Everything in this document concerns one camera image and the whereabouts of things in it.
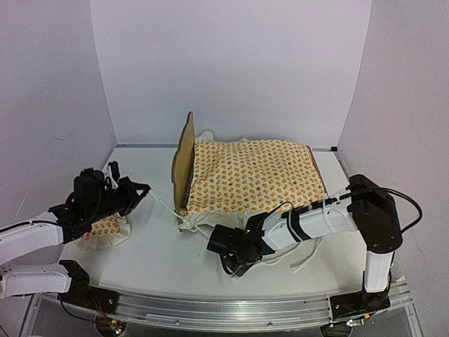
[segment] white string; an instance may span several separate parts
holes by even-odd
[[[299,269],[305,266],[306,263],[308,263],[314,256],[315,253],[318,251],[318,248],[320,248],[321,244],[323,243],[324,237],[320,237],[314,245],[314,248],[312,249],[311,253],[301,262],[295,263],[293,265],[290,265],[290,271],[295,274]]]
[[[323,218],[324,218],[324,222],[326,223],[326,226],[328,226],[329,230],[331,233],[335,234],[336,231],[334,229],[334,227],[330,224],[329,220],[328,220],[328,214],[326,213],[326,195],[323,195]]]
[[[167,203],[161,198],[160,194],[158,192],[156,192],[155,190],[151,189],[149,191],[149,193],[151,194],[151,196],[153,196],[153,198],[155,198],[156,201],[159,201],[161,204],[164,205],[164,207],[170,211],[170,213],[172,213],[176,218],[181,219],[182,220],[182,224],[183,226],[181,227],[183,230],[189,230],[192,233],[196,233],[197,231],[199,231],[201,234],[203,234],[204,236],[206,236],[207,238],[210,237],[210,235],[208,233],[206,233],[204,230],[202,230],[199,225],[195,225],[192,222],[190,222],[189,220],[187,220],[185,217],[180,216],[179,214],[177,214],[171,207],[169,207],[169,205],[167,205]]]

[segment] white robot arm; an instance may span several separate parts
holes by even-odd
[[[419,211],[418,219],[403,230],[391,194],[407,199]],[[249,218],[244,230],[215,226],[208,250],[220,255],[227,274],[241,277],[263,256],[292,244],[358,230],[367,246],[363,289],[359,293],[334,296],[331,303],[336,308],[362,313],[389,306],[389,271],[394,252],[402,245],[402,233],[422,218],[416,201],[357,175],[349,179],[346,189],[321,201],[283,213],[277,209]],[[344,309],[337,313],[339,317],[344,314]]]
[[[92,168],[83,170],[74,179],[74,191],[64,204],[0,229],[0,298],[56,292],[64,302],[96,310],[96,300],[105,312],[113,311],[117,294],[89,286],[88,274],[75,261],[38,266],[8,264],[38,249],[74,241],[90,232],[92,223],[107,216],[128,215],[150,187],[120,178],[115,161],[109,163],[108,170],[108,176]]]

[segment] pillow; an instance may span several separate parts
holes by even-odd
[[[269,212],[295,207],[326,193],[309,147],[289,140],[195,144],[189,215]],[[291,205],[281,207],[281,211]]]

